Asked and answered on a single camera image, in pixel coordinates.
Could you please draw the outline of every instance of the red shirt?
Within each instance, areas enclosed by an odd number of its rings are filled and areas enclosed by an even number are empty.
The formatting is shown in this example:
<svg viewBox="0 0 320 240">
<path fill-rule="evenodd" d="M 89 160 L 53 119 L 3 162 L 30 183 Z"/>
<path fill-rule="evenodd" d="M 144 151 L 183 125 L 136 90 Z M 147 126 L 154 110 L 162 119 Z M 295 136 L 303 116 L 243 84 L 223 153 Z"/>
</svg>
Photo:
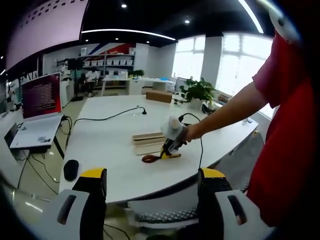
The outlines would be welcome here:
<svg viewBox="0 0 320 240">
<path fill-rule="evenodd" d="M 276 33 L 270 57 L 253 77 L 271 107 L 280 105 L 254 166 L 247 196 L 277 226 L 306 184 L 315 159 L 316 106 L 302 51 Z"/>
</svg>

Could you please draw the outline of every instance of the laptop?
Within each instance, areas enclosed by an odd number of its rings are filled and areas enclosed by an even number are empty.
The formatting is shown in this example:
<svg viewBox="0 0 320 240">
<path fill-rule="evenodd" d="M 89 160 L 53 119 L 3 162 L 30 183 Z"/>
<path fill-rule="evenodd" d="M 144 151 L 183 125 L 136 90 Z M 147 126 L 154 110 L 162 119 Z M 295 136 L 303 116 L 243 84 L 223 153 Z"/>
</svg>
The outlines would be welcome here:
<svg viewBox="0 0 320 240">
<path fill-rule="evenodd" d="M 35 78 L 21 85 L 23 123 L 11 149 L 51 146 L 60 125 L 60 73 Z"/>
</svg>

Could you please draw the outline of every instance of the pink wall panel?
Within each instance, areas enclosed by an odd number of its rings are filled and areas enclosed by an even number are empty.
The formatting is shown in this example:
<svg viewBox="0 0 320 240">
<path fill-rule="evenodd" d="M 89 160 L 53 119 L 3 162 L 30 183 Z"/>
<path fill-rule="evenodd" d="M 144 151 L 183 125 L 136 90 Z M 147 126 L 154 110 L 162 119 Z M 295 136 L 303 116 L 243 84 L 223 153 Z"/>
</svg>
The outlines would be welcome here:
<svg viewBox="0 0 320 240">
<path fill-rule="evenodd" d="M 79 40 L 87 4 L 88 0 L 51 0 L 28 12 L 11 36 L 6 70 L 41 50 Z"/>
</svg>

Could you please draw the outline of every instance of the computer mouse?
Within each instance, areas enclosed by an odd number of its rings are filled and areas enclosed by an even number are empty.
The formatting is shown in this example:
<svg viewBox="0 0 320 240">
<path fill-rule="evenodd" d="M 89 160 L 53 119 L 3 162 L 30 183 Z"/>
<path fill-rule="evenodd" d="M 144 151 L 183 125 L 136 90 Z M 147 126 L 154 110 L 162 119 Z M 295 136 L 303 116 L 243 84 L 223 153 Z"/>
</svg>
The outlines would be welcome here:
<svg viewBox="0 0 320 240">
<path fill-rule="evenodd" d="M 69 160 L 63 167 L 63 174 L 65 180 L 72 182 L 77 178 L 79 163 L 77 160 Z"/>
</svg>

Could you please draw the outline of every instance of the black ceiling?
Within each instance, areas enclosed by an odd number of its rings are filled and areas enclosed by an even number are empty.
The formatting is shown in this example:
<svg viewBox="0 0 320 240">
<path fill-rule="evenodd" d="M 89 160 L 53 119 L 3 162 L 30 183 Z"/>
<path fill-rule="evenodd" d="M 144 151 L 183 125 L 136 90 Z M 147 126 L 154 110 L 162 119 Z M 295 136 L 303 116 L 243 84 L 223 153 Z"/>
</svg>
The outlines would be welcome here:
<svg viewBox="0 0 320 240">
<path fill-rule="evenodd" d="M 0 55 L 5 55 L 8 39 L 20 16 L 46 0 L 7 1 L 6 14 L 0 16 L 4 37 L 0 38 Z M 246 0 L 258 18 L 264 33 L 273 36 L 274 29 L 268 14 L 255 0 Z M 83 31 L 94 29 L 129 29 L 157 33 L 177 40 L 206 34 L 220 36 L 226 31 L 245 31 L 257 34 L 253 21 L 238 0 L 90 0 L 83 18 Z M 146 43 L 161 47 L 174 41 L 158 36 L 130 32 L 83 33 L 80 41 L 52 49 L 85 43 L 115 42 Z"/>
</svg>

